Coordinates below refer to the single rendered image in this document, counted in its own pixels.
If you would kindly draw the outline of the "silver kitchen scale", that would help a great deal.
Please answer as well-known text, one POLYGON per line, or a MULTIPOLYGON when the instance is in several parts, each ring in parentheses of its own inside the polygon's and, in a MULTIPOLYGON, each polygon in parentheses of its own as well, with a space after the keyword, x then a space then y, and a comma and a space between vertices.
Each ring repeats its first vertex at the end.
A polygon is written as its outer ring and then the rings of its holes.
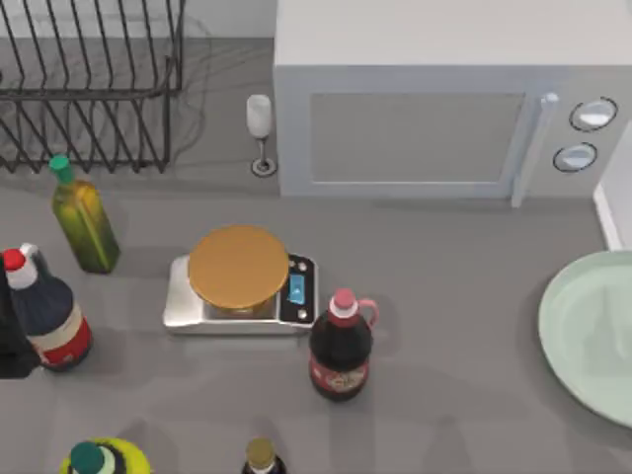
POLYGON ((211 230, 170 266, 164 327, 177 334, 290 336, 320 314, 318 266, 267 229, 211 230))

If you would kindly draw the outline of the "clear wine glass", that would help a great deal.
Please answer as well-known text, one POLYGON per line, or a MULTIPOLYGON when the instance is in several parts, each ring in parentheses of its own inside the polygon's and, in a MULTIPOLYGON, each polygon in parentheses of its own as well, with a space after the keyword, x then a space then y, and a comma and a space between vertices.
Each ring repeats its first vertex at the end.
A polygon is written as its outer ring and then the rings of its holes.
POLYGON ((246 125, 256 140, 259 157, 251 165, 251 171, 259 178, 267 178, 277 171, 277 163, 267 156, 266 146, 273 128, 273 105, 269 96, 251 95, 246 101, 246 125))

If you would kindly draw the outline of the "microwave door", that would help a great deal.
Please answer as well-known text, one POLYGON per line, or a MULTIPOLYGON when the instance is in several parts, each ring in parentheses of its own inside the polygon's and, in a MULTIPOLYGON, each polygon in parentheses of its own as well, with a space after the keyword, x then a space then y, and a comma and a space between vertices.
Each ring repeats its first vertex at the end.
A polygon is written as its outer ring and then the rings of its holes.
POLYGON ((541 66, 279 65, 286 197, 511 199, 548 92, 541 66))

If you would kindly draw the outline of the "pale microwave oven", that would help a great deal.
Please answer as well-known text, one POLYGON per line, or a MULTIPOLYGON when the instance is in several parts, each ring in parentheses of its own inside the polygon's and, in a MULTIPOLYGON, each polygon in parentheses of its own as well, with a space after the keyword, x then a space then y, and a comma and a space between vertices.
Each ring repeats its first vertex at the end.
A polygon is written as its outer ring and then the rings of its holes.
POLYGON ((278 0, 279 65, 541 66, 565 74, 528 198, 590 198, 632 124, 632 0, 278 0), (569 123, 573 108, 606 97, 605 128, 569 123), (597 149, 582 172, 555 169, 555 153, 597 149))

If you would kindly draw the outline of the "dark bottle with gold cap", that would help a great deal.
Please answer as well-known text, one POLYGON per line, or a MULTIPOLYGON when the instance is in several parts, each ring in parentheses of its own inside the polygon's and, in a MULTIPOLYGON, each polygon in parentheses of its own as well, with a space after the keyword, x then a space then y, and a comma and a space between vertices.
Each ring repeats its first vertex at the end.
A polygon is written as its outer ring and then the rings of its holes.
POLYGON ((253 438, 246 446, 241 474, 288 474, 284 461, 266 437, 253 438))

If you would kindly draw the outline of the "green oil bottle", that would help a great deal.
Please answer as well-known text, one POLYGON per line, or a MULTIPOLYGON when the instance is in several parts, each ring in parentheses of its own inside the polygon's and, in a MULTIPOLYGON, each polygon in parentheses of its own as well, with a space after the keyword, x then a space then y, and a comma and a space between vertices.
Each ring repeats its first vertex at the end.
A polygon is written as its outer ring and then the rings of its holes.
POLYGON ((48 167, 57 180, 52 210, 79 267, 89 274, 110 274, 120 249, 98 190, 75 177, 66 155, 53 155, 48 167))

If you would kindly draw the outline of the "microwave knob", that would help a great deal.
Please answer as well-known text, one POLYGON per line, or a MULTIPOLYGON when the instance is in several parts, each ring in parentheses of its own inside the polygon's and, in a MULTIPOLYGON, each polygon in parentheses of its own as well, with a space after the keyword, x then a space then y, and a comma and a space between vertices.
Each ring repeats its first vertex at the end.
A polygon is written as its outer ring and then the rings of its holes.
POLYGON ((617 116, 617 104, 606 97, 577 104, 570 113, 569 123, 575 130, 594 132, 608 126, 617 116))
POLYGON ((552 163, 556 170, 565 174, 575 174, 589 168, 597 158, 597 149, 590 143, 582 142, 559 149, 552 163))

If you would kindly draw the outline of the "dark bottle with red cap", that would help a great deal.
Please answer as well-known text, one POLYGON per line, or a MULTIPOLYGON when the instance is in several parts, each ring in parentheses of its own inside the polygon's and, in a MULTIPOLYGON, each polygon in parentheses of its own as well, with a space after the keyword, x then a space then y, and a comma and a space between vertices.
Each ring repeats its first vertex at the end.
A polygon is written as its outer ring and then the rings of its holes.
POLYGON ((34 244, 6 249, 2 260, 18 322, 40 364, 57 372, 78 365, 93 335, 70 286, 50 271, 34 244))

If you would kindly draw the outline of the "pale green plate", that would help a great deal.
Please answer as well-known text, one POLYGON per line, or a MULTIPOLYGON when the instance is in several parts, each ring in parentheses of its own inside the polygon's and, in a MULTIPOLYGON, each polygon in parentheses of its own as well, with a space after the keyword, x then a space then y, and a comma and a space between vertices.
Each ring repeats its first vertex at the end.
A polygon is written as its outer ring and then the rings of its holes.
POLYGON ((537 332, 565 389, 632 429, 632 251, 589 254, 559 271, 540 299, 537 332))

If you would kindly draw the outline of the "yellow bottle with green cap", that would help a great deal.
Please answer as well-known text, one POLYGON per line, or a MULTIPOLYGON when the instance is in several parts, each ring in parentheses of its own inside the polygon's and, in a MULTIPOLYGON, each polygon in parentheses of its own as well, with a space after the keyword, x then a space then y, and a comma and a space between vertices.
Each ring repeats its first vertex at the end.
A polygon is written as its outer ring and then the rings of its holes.
POLYGON ((76 443, 57 474, 153 474, 149 460, 134 443, 117 437, 96 437, 76 443))

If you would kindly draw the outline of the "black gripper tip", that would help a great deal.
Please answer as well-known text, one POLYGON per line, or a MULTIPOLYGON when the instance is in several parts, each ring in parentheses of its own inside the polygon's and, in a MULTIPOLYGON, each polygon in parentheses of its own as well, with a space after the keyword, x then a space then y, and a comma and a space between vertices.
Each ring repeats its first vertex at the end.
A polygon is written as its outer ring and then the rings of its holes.
POLYGON ((40 366, 40 357, 18 322, 3 264, 0 254, 0 379, 23 379, 40 366))

